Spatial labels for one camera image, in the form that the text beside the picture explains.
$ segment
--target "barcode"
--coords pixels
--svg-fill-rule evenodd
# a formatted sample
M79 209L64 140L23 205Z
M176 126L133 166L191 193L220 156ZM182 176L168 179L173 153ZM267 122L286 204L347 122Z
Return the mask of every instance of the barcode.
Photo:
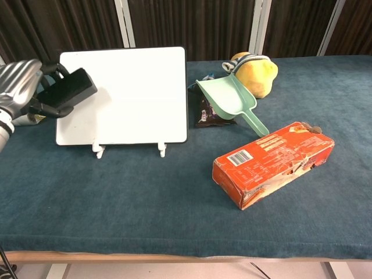
M228 156L227 158L230 160L231 163L234 164L235 167L253 159L252 155L249 154L245 149L240 150L240 151Z

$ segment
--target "dark curtain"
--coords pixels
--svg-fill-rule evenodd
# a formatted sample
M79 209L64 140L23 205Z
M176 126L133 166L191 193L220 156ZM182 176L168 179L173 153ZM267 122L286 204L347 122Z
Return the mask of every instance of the dark curtain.
M316 56L336 0L273 0L263 46L272 58Z
M57 62L65 51L122 47L114 0L0 1L0 55L6 63Z
M248 51L254 0L129 0L136 46L184 46L188 60Z
M326 55L372 55L372 1L346 0Z

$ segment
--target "floor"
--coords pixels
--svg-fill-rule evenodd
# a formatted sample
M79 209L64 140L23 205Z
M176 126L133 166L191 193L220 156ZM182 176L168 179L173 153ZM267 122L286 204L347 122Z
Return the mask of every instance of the floor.
M271 279L334 279L319 262L255 262ZM45 279L50 264L19 266L19 279ZM349 262L353 279L372 278L372 262ZM71 264L63 279L266 279L249 261L234 263L113 263Z

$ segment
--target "dustpan handle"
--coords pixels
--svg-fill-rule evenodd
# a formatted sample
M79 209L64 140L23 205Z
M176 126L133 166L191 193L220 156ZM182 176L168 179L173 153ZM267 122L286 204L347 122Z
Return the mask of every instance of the dustpan handle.
M258 117L250 109L246 112L243 112L242 116L260 137L264 137L265 135L268 135L270 133L265 125L261 122L261 120L259 120Z

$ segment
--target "plastic stand leg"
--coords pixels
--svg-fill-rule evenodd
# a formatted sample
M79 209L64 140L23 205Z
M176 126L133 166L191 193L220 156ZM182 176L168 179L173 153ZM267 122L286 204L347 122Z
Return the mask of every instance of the plastic stand leg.
M96 152L97 159L102 158L103 152L105 151L106 146L99 145L97 142L93 142L92 151Z
M158 150L160 151L160 157L165 157L165 149L167 148L167 145L164 142L158 143Z

